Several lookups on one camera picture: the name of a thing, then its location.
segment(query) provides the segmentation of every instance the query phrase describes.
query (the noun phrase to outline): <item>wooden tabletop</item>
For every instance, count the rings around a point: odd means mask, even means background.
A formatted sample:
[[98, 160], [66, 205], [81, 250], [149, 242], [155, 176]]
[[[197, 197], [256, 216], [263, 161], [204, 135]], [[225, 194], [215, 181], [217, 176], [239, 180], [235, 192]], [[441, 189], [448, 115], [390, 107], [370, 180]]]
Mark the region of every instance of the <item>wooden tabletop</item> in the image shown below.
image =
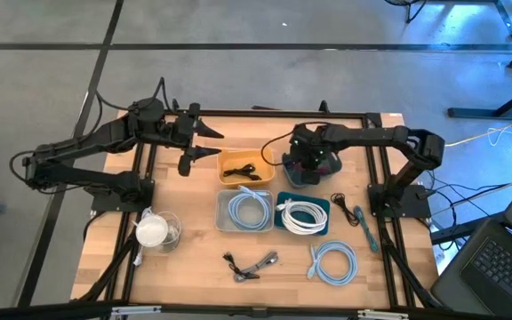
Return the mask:
[[[313, 121], [306, 118], [254, 118], [205, 116], [204, 122], [224, 134], [223, 140], [196, 137], [195, 144], [232, 149], [261, 148], [268, 140], [289, 132], [294, 124]], [[386, 127], [403, 124], [400, 114], [383, 114]], [[359, 120], [333, 119], [330, 122], [360, 128]], [[288, 148], [288, 139], [271, 145], [276, 160]], [[148, 150], [142, 159], [145, 170]], [[214, 226], [216, 194], [224, 189], [217, 176], [217, 157], [198, 160], [185, 178], [177, 173], [181, 152], [159, 148], [153, 178], [156, 180], [154, 212], [170, 211], [182, 222], [179, 246], [170, 253], [144, 251], [143, 264], [136, 269], [131, 302], [179, 303], [224, 306], [326, 307], [326, 308], [388, 308], [388, 294], [382, 257], [369, 249], [361, 227], [351, 227], [343, 212], [332, 204], [329, 233], [326, 236], [296, 236], [273, 228], [267, 233], [225, 233]], [[390, 148], [390, 166], [397, 172], [405, 158]], [[257, 189], [267, 189], [273, 195], [288, 191], [329, 199], [332, 193], [346, 195], [349, 208], [360, 205], [377, 242], [376, 221], [370, 214], [366, 186], [370, 183], [364, 148], [348, 148], [340, 152], [341, 172], [318, 186], [292, 189], [281, 168], [275, 178]], [[105, 172], [131, 170], [133, 152], [108, 155]], [[86, 293], [112, 259], [120, 222], [119, 212], [109, 212], [96, 220], [88, 230], [82, 251], [72, 298]], [[422, 285], [429, 288], [437, 279], [436, 263], [428, 230], [418, 221], [402, 219], [402, 230], [408, 262]], [[358, 273], [353, 281], [342, 287], [322, 282], [317, 276], [307, 279], [311, 265], [309, 245], [315, 247], [329, 240], [341, 240], [356, 251]], [[232, 252], [240, 268], [261, 260], [268, 252], [277, 251], [278, 262], [258, 272], [259, 280], [242, 284], [234, 282], [232, 271], [222, 259]], [[126, 263], [120, 269], [116, 297], [121, 296]], [[336, 276], [347, 271], [346, 258], [338, 252], [325, 255], [324, 269]], [[404, 304], [404, 292], [398, 268], [395, 266], [398, 298]]]

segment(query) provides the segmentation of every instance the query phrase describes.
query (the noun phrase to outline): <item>black laptop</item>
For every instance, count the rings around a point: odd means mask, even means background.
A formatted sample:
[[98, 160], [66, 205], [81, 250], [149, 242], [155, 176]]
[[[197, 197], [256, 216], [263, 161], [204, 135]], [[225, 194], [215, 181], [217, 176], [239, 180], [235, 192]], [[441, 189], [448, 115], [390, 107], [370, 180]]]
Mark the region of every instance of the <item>black laptop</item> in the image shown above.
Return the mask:
[[486, 220], [432, 286], [445, 306], [512, 317], [512, 203], [505, 221]]

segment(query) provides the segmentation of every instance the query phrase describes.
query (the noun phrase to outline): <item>orange bin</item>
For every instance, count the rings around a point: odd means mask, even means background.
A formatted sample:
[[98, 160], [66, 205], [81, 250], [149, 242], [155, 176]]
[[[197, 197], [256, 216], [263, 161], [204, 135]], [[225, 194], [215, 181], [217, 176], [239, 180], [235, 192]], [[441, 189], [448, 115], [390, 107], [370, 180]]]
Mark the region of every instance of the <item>orange bin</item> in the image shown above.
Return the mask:
[[[274, 161], [274, 153], [271, 148], [264, 149], [264, 156], [269, 162]], [[259, 175], [262, 180], [252, 181], [250, 178], [241, 175], [232, 174], [224, 176], [224, 171], [232, 169], [240, 169], [247, 164], [252, 164], [256, 169], [252, 174]], [[270, 182], [274, 179], [276, 169], [273, 165], [264, 162], [259, 149], [251, 150], [222, 150], [218, 155], [217, 168], [219, 173], [219, 181], [227, 187], [235, 187], [243, 185], [258, 186]]]

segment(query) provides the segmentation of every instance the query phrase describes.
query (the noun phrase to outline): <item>teal tray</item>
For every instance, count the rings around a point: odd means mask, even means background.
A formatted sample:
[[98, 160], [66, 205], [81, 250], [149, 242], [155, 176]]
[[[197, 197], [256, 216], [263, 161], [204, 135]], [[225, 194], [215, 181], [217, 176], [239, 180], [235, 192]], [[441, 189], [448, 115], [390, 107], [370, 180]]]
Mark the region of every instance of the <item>teal tray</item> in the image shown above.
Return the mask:
[[[307, 201], [307, 202], [310, 202], [312, 204], [317, 204], [320, 207], [322, 207], [325, 210], [325, 213], [327, 213], [327, 223], [325, 223], [325, 228], [323, 230], [313, 234], [313, 236], [325, 236], [327, 234], [327, 232], [329, 231], [329, 209], [331, 207], [329, 204], [329, 201], [322, 199], [322, 198], [312, 197], [312, 196], [302, 196], [302, 195], [296, 195], [296, 194], [289, 193], [289, 192], [280, 192], [279, 194], [277, 194], [276, 205], [283, 204], [287, 199], [291, 199], [293, 201]], [[316, 222], [312, 216], [310, 216], [309, 214], [307, 214], [305, 212], [292, 212], [292, 216], [293, 216], [293, 218], [295, 218], [299, 221], [302, 221], [302, 222], [307, 222], [307, 223], [315, 223]], [[282, 221], [282, 212], [281, 211], [276, 210], [276, 214], [274, 215], [274, 226], [276, 226], [276, 228], [286, 230], [286, 228], [284, 226], [284, 222]]]

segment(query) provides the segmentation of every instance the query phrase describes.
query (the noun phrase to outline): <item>laptop keyboard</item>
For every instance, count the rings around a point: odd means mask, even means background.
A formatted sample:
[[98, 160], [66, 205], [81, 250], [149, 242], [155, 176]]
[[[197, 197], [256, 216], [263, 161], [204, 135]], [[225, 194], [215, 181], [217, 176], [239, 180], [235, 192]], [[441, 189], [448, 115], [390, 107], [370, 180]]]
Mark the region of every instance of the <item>laptop keyboard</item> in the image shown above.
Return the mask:
[[471, 263], [512, 297], [512, 253], [488, 239]]

